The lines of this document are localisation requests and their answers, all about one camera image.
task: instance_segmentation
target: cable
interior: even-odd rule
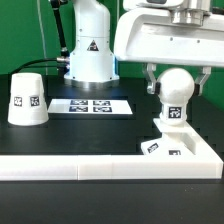
[[[41,32],[41,38],[42,38],[42,44],[43,44],[44,58],[47,58],[46,42],[45,42],[43,22],[42,22],[42,17],[41,17],[40,0],[37,0],[37,12],[38,12],[38,19],[39,19],[39,24],[40,24],[40,32]]]
[[[39,60],[34,60],[34,61],[30,61],[27,62],[23,65],[21,65],[20,67],[18,67],[17,69],[13,70],[12,72],[10,72],[9,74],[12,75],[14,73],[18,73],[20,70],[22,70],[23,68],[32,65],[32,64],[37,64],[37,63],[43,63],[43,62],[50,62],[50,61],[55,61],[57,62],[57,58],[44,58],[44,59],[39,59]]]

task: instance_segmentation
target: black table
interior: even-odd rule
[[[0,154],[140,154],[140,143],[160,133],[152,123],[160,103],[146,93],[144,79],[84,91],[44,77],[46,101],[52,98],[126,99],[133,115],[53,115],[37,127],[7,122],[10,80],[0,76]],[[193,97],[188,122],[223,158],[224,113]],[[0,183],[0,223],[203,223],[224,222],[224,181],[114,180],[23,181]]]

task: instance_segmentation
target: sticker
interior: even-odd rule
[[[40,99],[39,96],[31,96],[30,97],[30,106],[37,107],[40,106]]]
[[[180,152],[180,150],[169,150],[169,155],[170,156],[180,156],[181,152]]]
[[[93,107],[95,113],[112,113],[111,107]]]
[[[110,106],[109,100],[94,100],[93,101],[94,106]]]
[[[87,51],[99,51],[95,40],[93,40],[92,43],[89,45]]]
[[[82,107],[82,106],[70,106],[69,112],[76,112],[76,113],[87,113],[88,107]]]
[[[157,143],[155,143],[148,148],[148,152],[152,153],[153,151],[155,151],[158,148],[159,148],[159,145]]]
[[[181,107],[169,107],[169,116],[168,118],[181,118],[182,113]]]
[[[88,105],[88,100],[71,100],[70,105]]]
[[[19,97],[19,96],[14,97],[14,106],[22,107],[23,106],[23,98]]]

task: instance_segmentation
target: white cup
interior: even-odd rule
[[[12,75],[8,122],[31,126],[48,121],[42,77],[37,73]]]

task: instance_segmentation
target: white ball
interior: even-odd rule
[[[171,68],[163,72],[159,98],[164,104],[185,104],[194,92],[194,80],[189,72],[181,68]]]

